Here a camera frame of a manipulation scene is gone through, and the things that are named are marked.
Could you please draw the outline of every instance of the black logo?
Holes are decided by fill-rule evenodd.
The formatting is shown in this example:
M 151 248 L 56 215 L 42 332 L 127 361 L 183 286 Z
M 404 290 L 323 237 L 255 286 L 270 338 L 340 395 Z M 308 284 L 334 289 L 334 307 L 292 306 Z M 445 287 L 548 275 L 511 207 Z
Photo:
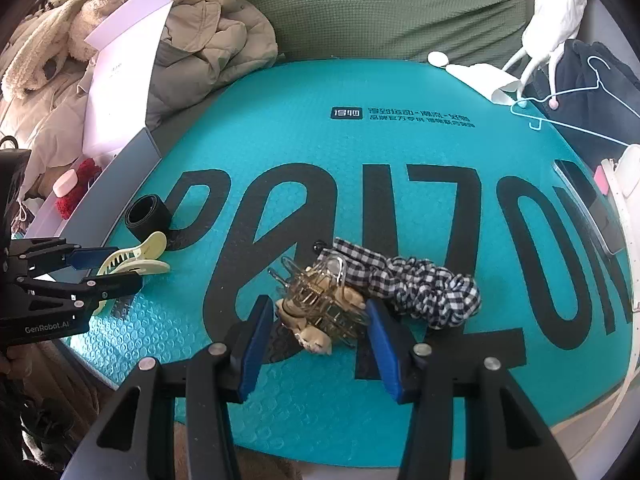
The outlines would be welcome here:
M 353 106 L 334 106 L 331 110 L 332 119 L 361 119 L 362 108 Z

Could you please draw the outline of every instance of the teal bubble wrap mat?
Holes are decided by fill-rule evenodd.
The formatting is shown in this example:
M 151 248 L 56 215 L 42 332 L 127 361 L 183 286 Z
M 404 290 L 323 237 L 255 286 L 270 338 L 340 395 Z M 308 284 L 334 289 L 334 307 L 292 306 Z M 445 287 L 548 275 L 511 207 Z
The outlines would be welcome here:
M 529 105 L 532 113 L 537 114 Z M 491 348 L 553 425 L 621 380 L 630 349 L 624 251 L 591 241 L 555 160 L 587 168 L 444 70 L 404 61 L 284 64 L 234 83 L 138 193 L 174 210 L 171 272 L 91 321 L 70 345 L 121 383 L 143 356 L 189 358 L 277 298 L 267 267 L 314 259 L 334 235 L 469 272 L 482 308 L 449 351 Z M 138 244 L 121 220 L 109 245 Z M 425 327 L 412 322 L 422 338 Z M 398 466 L 410 406 L 378 380 L 370 347 L 301 351 L 277 323 L 236 443 L 292 459 Z M 184 407 L 178 406 L 184 418 Z M 454 457 L 464 453 L 462 402 Z

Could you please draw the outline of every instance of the person's hand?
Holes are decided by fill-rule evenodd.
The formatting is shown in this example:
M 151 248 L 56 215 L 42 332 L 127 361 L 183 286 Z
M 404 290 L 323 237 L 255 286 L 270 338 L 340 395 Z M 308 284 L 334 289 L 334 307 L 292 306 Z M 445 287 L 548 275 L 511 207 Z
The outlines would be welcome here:
M 0 374 L 9 379 L 29 377 L 31 365 L 31 345 L 9 346 L 6 357 L 0 354 Z

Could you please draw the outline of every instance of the teal surface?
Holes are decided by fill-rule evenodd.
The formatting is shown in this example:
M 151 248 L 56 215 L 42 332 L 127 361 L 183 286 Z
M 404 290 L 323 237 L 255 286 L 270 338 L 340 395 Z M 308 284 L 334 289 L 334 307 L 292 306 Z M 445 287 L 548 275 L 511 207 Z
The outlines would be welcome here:
M 361 107 L 362 120 L 332 120 L 333 107 Z M 369 109 L 412 110 L 414 120 L 372 119 Z M 456 124 L 418 121 L 420 112 L 465 116 Z M 470 122 L 475 127 L 461 126 Z M 323 168 L 337 185 L 334 233 L 362 240 L 363 164 L 390 167 L 402 255 L 444 263 L 456 185 L 411 182 L 408 164 L 475 168 L 482 183 L 481 229 L 476 279 L 480 313 L 465 333 L 522 327 L 527 364 L 511 371 L 545 421 L 555 424 L 596 401 L 622 378 L 630 349 L 630 325 L 612 281 L 604 272 L 615 331 L 606 335 L 590 263 L 553 186 L 562 182 L 553 160 L 578 161 L 562 137 L 544 124 L 537 132 L 507 107 L 492 105 L 444 70 L 412 62 L 329 60 L 286 64 L 236 82 L 200 118 L 148 178 L 139 195 L 165 198 L 184 171 L 228 173 L 231 189 L 212 228 L 195 244 L 161 259 L 172 272 L 145 279 L 125 319 L 109 312 L 94 317 L 91 331 L 71 346 L 116 383 L 143 356 L 162 362 L 187 358 L 209 341 L 202 320 L 204 295 L 227 232 L 248 186 L 265 171 L 292 162 Z M 564 350 L 540 329 L 529 303 L 514 243 L 496 195 L 504 176 L 537 187 L 553 204 L 584 271 L 591 324 L 583 343 Z M 174 228 L 196 218 L 207 188 L 191 187 L 174 216 Z M 276 186 L 256 239 L 305 203 L 305 187 Z M 577 300 L 558 244 L 533 200 L 518 204 L 529 226 L 558 314 L 571 319 Z M 136 245 L 120 222 L 109 245 Z M 287 251 L 293 254 L 293 248 Z M 625 276 L 626 256 L 618 255 Z M 238 294 L 243 318 L 258 294 L 276 298 L 266 270 Z M 354 379 L 355 353 L 337 348 L 331 356 L 300 352 L 263 365 L 257 389 L 230 416 L 236 443 L 307 460 L 349 466 L 399 465 L 410 416 L 396 406 L 379 381 Z M 462 403 L 456 405 L 454 456 L 463 455 Z

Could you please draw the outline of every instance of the pink eraser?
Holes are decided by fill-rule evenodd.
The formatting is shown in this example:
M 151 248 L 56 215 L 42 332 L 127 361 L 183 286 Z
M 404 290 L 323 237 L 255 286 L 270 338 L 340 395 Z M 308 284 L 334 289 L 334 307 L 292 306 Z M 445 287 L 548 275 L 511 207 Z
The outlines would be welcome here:
M 60 198 L 71 191 L 78 183 L 76 170 L 65 171 L 53 184 L 53 193 Z
M 593 179 L 596 181 L 596 186 L 598 186 L 600 192 L 606 195 L 609 192 L 609 183 L 607 182 L 607 177 L 604 174 L 602 166 L 596 168 L 596 174 L 593 175 Z

